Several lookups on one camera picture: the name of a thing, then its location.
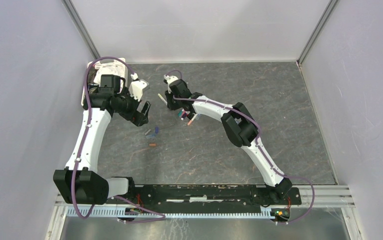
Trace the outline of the blue pen cap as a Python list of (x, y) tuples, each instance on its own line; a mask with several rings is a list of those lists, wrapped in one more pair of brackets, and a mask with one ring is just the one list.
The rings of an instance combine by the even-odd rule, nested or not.
[(153, 134), (149, 134), (149, 135), (146, 135), (146, 138), (147, 139), (152, 139), (154, 138), (156, 135), (153, 133)]

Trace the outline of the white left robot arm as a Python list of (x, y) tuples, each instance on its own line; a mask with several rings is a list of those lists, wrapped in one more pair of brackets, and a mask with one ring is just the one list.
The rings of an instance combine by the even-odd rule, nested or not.
[(83, 99), (83, 120), (72, 155), (64, 169), (57, 169), (53, 181), (66, 203), (102, 205), (116, 196), (125, 204), (132, 203), (137, 191), (127, 177), (103, 178), (98, 174), (98, 158), (106, 129), (114, 114), (140, 127), (147, 124), (151, 103), (138, 110), (149, 84), (135, 78), (129, 86), (115, 74), (96, 75), (87, 84)]

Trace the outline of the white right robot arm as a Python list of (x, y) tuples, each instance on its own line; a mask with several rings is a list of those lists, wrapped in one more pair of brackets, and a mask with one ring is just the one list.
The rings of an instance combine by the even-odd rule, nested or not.
[(167, 107), (174, 111), (181, 109), (180, 117), (192, 122), (198, 115), (221, 122), (229, 141), (244, 150), (263, 177), (268, 198), (274, 204), (283, 203), (289, 196), (293, 184), (274, 163), (262, 142), (261, 127), (253, 119), (246, 106), (225, 104), (212, 100), (199, 92), (192, 93), (187, 83), (174, 75), (165, 75), (164, 83)]

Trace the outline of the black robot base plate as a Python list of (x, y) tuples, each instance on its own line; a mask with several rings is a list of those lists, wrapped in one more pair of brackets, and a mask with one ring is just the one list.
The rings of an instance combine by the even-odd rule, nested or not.
[(244, 214), (258, 213), (262, 207), (302, 204), (297, 187), (281, 196), (256, 184), (144, 184), (131, 187), (123, 198), (161, 214)]

